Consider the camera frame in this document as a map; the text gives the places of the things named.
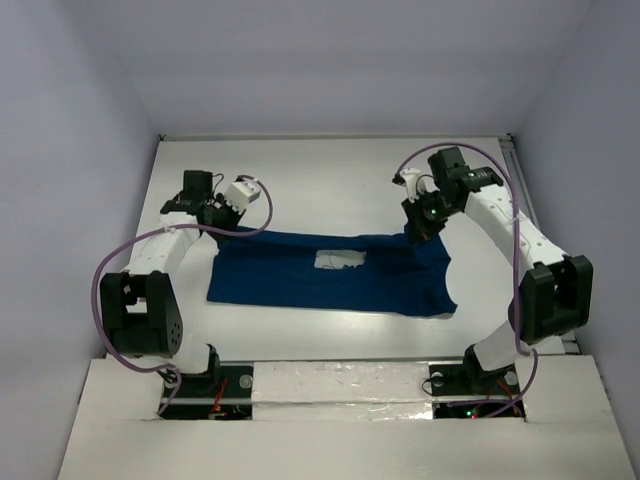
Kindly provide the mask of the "blue printed t-shirt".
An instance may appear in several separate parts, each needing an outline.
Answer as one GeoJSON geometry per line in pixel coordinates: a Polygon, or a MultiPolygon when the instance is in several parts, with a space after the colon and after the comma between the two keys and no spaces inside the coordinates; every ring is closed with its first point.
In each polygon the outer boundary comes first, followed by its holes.
{"type": "Polygon", "coordinates": [[[409,232],[353,237],[264,231],[220,246],[206,298],[211,303],[451,315],[451,258],[439,237],[409,232]]]}

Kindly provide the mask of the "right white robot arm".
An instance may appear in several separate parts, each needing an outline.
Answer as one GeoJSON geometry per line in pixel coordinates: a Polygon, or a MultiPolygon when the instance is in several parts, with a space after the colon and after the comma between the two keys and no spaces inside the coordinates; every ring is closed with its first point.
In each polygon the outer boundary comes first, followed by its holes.
{"type": "Polygon", "coordinates": [[[469,346],[460,368],[462,384],[482,392],[520,357],[535,347],[586,325],[590,316],[594,266],[584,255],[571,255],[549,240],[519,206],[505,167],[480,148],[485,167],[469,166],[468,144],[440,142],[424,148],[427,173],[403,161],[393,182],[403,187],[402,203],[409,237],[426,242],[448,219],[463,214],[479,226],[509,261],[513,298],[504,322],[469,346]],[[434,186],[428,188],[423,179],[434,186]]]}

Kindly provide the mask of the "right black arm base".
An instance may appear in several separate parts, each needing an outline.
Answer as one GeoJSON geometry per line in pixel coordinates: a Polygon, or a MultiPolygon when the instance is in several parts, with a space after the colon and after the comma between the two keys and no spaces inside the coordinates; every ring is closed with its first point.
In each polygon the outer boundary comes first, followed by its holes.
{"type": "Polygon", "coordinates": [[[435,419],[486,418],[520,394],[514,365],[474,380],[461,363],[430,364],[421,389],[432,399],[435,419]]]}

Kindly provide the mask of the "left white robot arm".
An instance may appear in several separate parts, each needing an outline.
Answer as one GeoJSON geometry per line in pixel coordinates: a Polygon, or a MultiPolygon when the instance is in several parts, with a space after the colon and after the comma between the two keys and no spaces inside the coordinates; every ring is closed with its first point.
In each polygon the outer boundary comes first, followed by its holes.
{"type": "Polygon", "coordinates": [[[172,285],[188,250],[200,239],[202,226],[234,231],[247,208],[261,194],[252,180],[237,178],[220,193],[214,174],[187,170],[181,191],[160,210],[160,233],[141,242],[138,253],[119,273],[99,283],[103,330],[115,351],[127,361],[143,359],[150,368],[170,363],[186,375],[195,392],[209,395],[221,383],[221,370],[210,363],[212,347],[187,334],[172,285]]]}

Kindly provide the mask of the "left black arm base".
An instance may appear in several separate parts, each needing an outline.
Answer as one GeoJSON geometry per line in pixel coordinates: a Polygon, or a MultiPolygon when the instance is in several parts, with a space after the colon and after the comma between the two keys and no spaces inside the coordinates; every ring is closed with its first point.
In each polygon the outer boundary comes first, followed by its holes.
{"type": "Polygon", "coordinates": [[[223,363],[217,384],[207,375],[185,375],[161,413],[167,420],[251,420],[253,363],[223,363]]]}

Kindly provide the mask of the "white foam strip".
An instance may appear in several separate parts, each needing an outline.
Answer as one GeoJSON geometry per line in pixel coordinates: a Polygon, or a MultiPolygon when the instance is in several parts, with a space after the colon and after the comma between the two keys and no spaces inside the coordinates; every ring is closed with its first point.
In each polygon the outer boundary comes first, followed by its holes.
{"type": "Polygon", "coordinates": [[[425,362],[295,361],[254,366],[256,421],[431,420],[425,362]]]}

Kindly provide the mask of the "aluminium rail at right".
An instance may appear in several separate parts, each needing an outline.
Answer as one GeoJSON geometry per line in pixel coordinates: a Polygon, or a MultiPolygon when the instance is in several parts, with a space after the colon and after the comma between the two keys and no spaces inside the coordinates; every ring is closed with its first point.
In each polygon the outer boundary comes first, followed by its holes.
{"type": "Polygon", "coordinates": [[[580,256],[570,256],[551,242],[537,225],[524,183],[514,140],[499,140],[510,174],[512,209],[517,215],[518,290],[510,316],[519,328],[519,339],[529,346],[562,336],[584,324],[588,316],[592,266],[580,256]]]}

